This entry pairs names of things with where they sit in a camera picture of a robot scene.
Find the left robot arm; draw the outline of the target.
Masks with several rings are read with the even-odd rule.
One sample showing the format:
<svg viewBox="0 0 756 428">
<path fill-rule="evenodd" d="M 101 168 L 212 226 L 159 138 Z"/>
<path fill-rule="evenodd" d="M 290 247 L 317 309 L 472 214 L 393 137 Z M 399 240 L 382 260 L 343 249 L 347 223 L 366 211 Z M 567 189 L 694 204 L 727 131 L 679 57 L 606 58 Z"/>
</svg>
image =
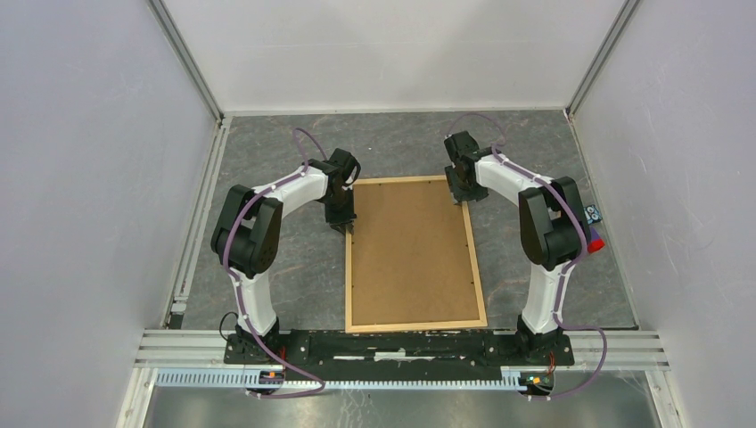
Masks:
<svg viewBox="0 0 756 428">
<path fill-rule="evenodd" d="M 245 349 L 257 362 L 269 363 L 280 351 L 268 270 L 278 253 L 283 220 L 319 202 L 331 229 L 352 232 L 357 218 L 353 185 L 360 172 L 353 154 L 336 149 L 329 159 L 307 160 L 275 182 L 235 185 L 228 191 L 210 247 L 234 287 L 236 334 L 247 341 Z"/>
</svg>

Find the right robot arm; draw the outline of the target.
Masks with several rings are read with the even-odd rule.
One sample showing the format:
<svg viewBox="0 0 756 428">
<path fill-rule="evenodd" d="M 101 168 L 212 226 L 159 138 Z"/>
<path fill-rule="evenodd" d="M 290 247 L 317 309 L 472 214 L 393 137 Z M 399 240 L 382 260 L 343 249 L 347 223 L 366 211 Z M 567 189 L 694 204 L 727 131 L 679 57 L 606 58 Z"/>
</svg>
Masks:
<svg viewBox="0 0 756 428">
<path fill-rule="evenodd" d="M 537 364 L 563 335 L 562 305 L 571 272 L 586 255 L 590 230 L 577 183 L 532 172 L 482 149 L 466 131 L 449 135 L 444 171 L 455 202 L 480 201 L 495 192 L 516 205 L 520 242 L 530 261 L 528 297 L 517 320 L 515 353 Z"/>
</svg>

